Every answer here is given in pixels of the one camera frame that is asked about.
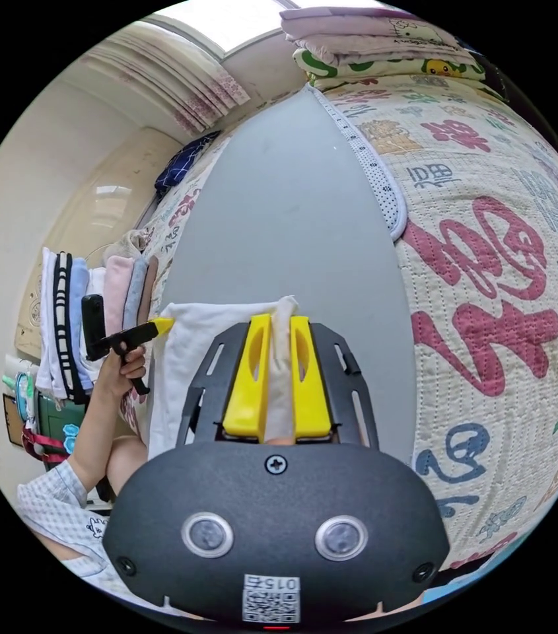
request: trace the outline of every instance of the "person's leg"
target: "person's leg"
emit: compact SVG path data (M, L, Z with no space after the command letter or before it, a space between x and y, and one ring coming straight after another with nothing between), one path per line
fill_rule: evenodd
M147 461L147 447L137 436L114 439L107 463L107 479L118 496L125 482Z

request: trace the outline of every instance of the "white wall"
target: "white wall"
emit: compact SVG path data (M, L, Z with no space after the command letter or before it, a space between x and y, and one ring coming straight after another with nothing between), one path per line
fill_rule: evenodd
M61 81L25 111L0 146L0 488L12 501L40 462L10 444L1 399L4 354L16 355L18 310L38 249L61 210L135 122Z
M221 125L251 114L264 102L304 86L305 73L292 58L294 51L294 44L286 42L285 33L281 32L225 59L224 68L251 99L228 115Z

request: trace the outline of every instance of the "curtain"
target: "curtain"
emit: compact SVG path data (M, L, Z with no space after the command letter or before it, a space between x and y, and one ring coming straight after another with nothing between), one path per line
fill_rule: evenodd
M134 22L81 58L168 112L190 135L209 129L250 96L224 67L185 38Z

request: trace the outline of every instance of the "hello kitty pattern blanket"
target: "hello kitty pattern blanket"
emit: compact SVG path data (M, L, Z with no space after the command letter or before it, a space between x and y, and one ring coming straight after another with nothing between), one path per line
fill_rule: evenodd
M415 338L413 468L448 530L444 568L456 568L531 530L558 496L558 155L472 81L382 77L324 98L406 198L396 252ZM149 227L146 255L161 258L152 312L225 143Z

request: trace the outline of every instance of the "qr code label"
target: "qr code label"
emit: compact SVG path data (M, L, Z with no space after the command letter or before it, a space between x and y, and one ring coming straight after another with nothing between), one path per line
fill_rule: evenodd
M299 623L300 579L244 575L242 618L246 623Z

